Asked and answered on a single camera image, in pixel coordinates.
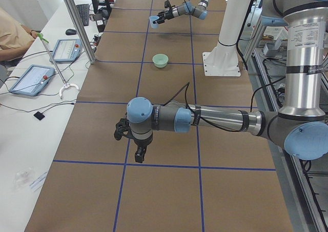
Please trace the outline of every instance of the beige shirt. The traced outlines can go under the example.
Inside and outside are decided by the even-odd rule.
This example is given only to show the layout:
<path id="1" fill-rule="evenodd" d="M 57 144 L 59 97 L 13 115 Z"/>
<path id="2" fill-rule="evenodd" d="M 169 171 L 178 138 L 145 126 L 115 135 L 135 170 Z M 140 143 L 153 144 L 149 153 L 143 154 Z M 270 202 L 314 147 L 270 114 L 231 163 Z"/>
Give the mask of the beige shirt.
<path id="1" fill-rule="evenodd" d="M 32 40 L 21 24 L 0 7 L 0 50 L 22 47 Z"/>

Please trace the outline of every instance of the silver robot arm segment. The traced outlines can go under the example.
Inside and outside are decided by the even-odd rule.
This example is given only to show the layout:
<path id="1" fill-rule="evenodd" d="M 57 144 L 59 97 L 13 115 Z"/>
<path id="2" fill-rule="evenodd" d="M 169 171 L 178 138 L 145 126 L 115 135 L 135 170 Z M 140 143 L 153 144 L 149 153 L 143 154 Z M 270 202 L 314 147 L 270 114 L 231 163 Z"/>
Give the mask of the silver robot arm segment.
<path id="1" fill-rule="evenodd" d="M 207 16 L 207 7 L 209 5 L 209 0 L 200 0 L 197 6 L 193 6 L 190 2 L 184 2 L 179 6 L 171 6 L 169 0 L 165 1 L 164 8 L 167 10 L 161 11 L 157 16 L 151 16 L 149 18 L 151 27 L 157 28 L 158 24 L 162 24 L 165 20 L 170 20 L 175 17 L 190 14 L 201 20 L 205 19 Z"/>
<path id="2" fill-rule="evenodd" d="M 201 0 L 199 8 L 206 10 L 206 1 Z M 175 9 L 173 13 L 171 7 L 171 18 L 192 13 L 188 3 Z M 127 106 L 127 117 L 116 124 L 114 136 L 117 140 L 134 140 L 138 146 L 137 162 L 144 160 L 153 130 L 187 132 L 191 125 L 247 131 L 303 160 L 317 159 L 328 152 L 328 125 L 323 123 L 325 113 L 319 107 L 328 0 L 264 0 L 262 18 L 273 25 L 283 18 L 289 25 L 285 102 L 278 113 L 197 105 L 187 109 L 176 102 L 153 106 L 145 98 L 135 98 Z"/>
<path id="3" fill-rule="evenodd" d="M 127 117 L 116 124 L 114 136 L 117 140 L 122 137 L 133 139 L 137 145 L 135 161 L 142 163 L 154 130 L 188 132 L 191 126 L 250 132 L 304 160 L 319 158 L 328 151 L 324 147 L 327 145 L 328 126 L 323 123 L 291 121 L 279 118 L 275 112 L 246 112 L 198 105 L 189 105 L 186 109 L 185 104 L 175 101 L 166 106 L 152 105 L 142 97 L 128 103 Z"/>

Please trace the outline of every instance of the black keyboard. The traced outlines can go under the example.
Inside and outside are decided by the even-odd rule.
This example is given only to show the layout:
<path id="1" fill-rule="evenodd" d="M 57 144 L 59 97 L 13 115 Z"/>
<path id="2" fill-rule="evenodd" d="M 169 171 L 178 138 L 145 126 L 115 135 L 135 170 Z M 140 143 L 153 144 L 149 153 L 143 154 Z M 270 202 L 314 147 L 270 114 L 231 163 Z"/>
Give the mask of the black keyboard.
<path id="1" fill-rule="evenodd" d="M 81 17 L 83 26 L 89 25 L 89 4 L 77 5 L 78 14 Z"/>

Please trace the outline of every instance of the person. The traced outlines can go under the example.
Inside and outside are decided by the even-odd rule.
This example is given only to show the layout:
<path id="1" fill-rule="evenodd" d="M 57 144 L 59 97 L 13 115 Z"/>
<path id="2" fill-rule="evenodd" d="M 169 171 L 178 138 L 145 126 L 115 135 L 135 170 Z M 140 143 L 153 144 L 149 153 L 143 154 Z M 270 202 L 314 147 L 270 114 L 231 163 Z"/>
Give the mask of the person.
<path id="1" fill-rule="evenodd" d="M 16 66 L 37 38 L 37 32 L 12 18 L 0 7 L 0 63 Z"/>

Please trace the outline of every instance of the blue tape grid line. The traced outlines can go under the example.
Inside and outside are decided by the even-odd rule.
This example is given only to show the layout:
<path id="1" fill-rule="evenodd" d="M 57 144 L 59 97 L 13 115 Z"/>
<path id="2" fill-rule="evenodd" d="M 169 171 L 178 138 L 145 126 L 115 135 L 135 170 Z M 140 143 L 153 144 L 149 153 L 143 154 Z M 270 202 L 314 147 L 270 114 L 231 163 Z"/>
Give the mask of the blue tape grid line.
<path id="1" fill-rule="evenodd" d="M 153 62 L 147 62 L 147 61 L 104 61 L 104 60 L 97 60 L 100 63 L 125 63 L 125 64 L 152 64 Z M 192 63 L 171 63 L 168 62 L 168 64 L 188 64 L 192 65 Z"/>
<path id="2" fill-rule="evenodd" d="M 189 22 L 190 22 L 191 58 L 192 58 L 192 63 L 193 63 L 194 99 L 195 99 L 195 104 L 197 104 L 196 74 L 195 74 L 195 65 L 194 65 L 194 47 L 193 47 L 193 31 L 192 31 L 191 15 L 189 15 Z M 199 129 L 198 129 L 198 126 L 196 126 L 196 136 L 197 136 L 197 154 L 198 154 L 198 176 L 199 176 L 199 195 L 200 195 L 199 198 L 200 198 L 200 213 L 201 213 L 201 230 L 202 230 L 202 232 L 205 232 L 203 187 L 202 187 L 202 178 L 201 178 L 201 159 L 200 159 L 200 142 L 199 142 Z"/>
<path id="3" fill-rule="evenodd" d="M 181 169 L 199 169 L 199 166 L 192 165 L 167 165 L 167 164 L 135 164 L 135 163 L 113 163 L 113 162 L 92 162 L 92 161 L 72 161 L 72 160 L 53 160 L 56 163 L 68 164 L 94 164 L 94 165 L 118 165 L 118 166 L 139 166 L 139 167 L 157 167 L 157 168 L 181 168 Z M 276 171 L 274 168 L 243 168 L 243 167 L 215 167 L 201 166 L 201 169 L 221 169 L 221 170 L 248 170 L 248 171 Z"/>
<path id="4" fill-rule="evenodd" d="M 127 151 L 125 153 L 124 167 L 123 167 L 121 185 L 120 185 L 120 188 L 119 188 L 119 194 L 118 194 L 118 200 L 117 200 L 117 207 L 116 207 L 116 213 L 115 213 L 115 220 L 114 220 L 113 232 L 116 231 L 116 226 L 117 226 L 119 205 L 120 205 L 120 202 L 121 202 L 122 191 L 123 191 L 123 184 L 124 184 L 124 177 L 125 177 L 125 171 L 126 171 L 126 168 L 127 168 L 127 161 L 128 161 L 128 155 L 129 155 L 129 147 L 130 147 L 130 139 L 128 140 Z"/>
<path id="5" fill-rule="evenodd" d="M 144 64 L 144 58 L 145 58 L 145 52 L 146 52 L 146 44 L 147 44 L 147 37 L 148 37 L 148 30 L 149 30 L 149 21 L 148 21 L 148 26 L 147 26 L 147 33 L 146 33 L 146 38 L 145 38 L 145 44 L 143 46 L 143 54 L 142 54 L 142 60 L 141 60 L 141 66 L 140 66 L 140 73 L 139 73 L 139 80 L 138 80 L 138 86 L 137 86 L 137 91 L 136 91 L 136 97 L 138 97 L 138 93 L 139 93 L 139 86 L 140 86 L 140 80 L 141 80 L 141 74 L 142 74 L 142 66 Z M 116 208 L 116 214 L 115 214 L 115 221 L 114 221 L 114 226 L 113 226 L 113 232 L 116 231 L 116 226 L 117 226 L 117 218 L 119 215 L 119 206 L 120 206 L 120 201 L 121 201 L 121 196 L 122 196 L 122 191 L 123 191 L 123 184 L 124 184 L 124 177 L 125 177 L 125 170 L 127 168 L 127 161 L 128 161 L 128 154 L 129 154 L 129 146 L 130 146 L 130 139 L 128 141 L 128 146 L 127 146 L 127 152 L 126 152 L 126 156 L 125 156 L 125 161 L 124 161 L 124 167 L 123 167 L 123 173 L 122 173 L 122 180 L 121 180 L 121 186 L 119 189 L 119 195 L 118 195 L 118 201 L 117 201 L 117 208 Z"/>

